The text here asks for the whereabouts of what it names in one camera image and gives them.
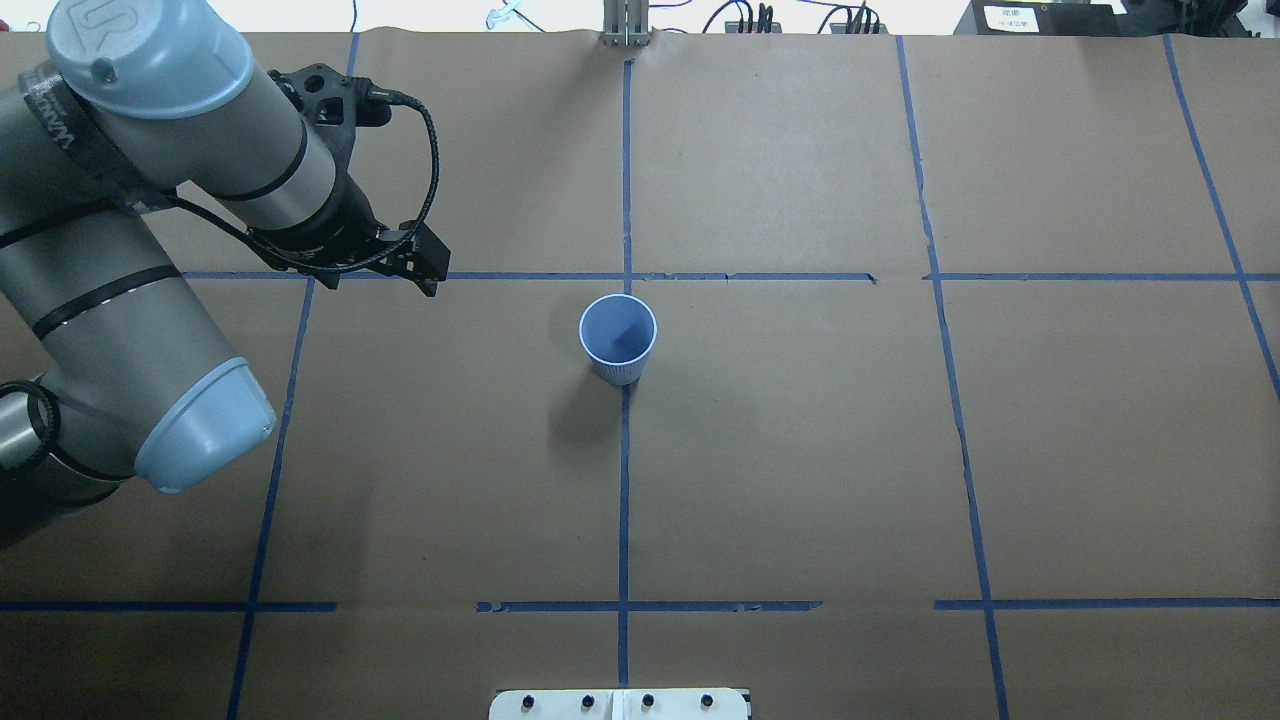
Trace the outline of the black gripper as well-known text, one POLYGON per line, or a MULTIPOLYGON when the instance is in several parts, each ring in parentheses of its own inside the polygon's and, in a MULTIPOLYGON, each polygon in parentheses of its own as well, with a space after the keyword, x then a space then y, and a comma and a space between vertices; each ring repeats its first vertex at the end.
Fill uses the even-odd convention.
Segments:
POLYGON ((375 218, 361 190, 342 190, 298 225, 252 228, 250 246, 270 266, 311 275, 329 290, 346 273, 372 269, 410 281, 434 299, 451 265, 451 250, 421 217, 392 231, 375 218))

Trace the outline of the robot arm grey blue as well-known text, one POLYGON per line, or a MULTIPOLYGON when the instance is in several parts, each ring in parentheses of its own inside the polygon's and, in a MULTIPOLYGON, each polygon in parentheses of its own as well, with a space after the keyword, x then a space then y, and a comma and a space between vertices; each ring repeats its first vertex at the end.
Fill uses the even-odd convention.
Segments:
POLYGON ((3 91, 3 296, 51 357, 3 384, 3 547, 140 478, 180 493, 276 414, 145 223, 180 209, 330 290, 434 296, 451 251, 425 104, 319 63, 264 68, 206 1, 59 1, 3 91))

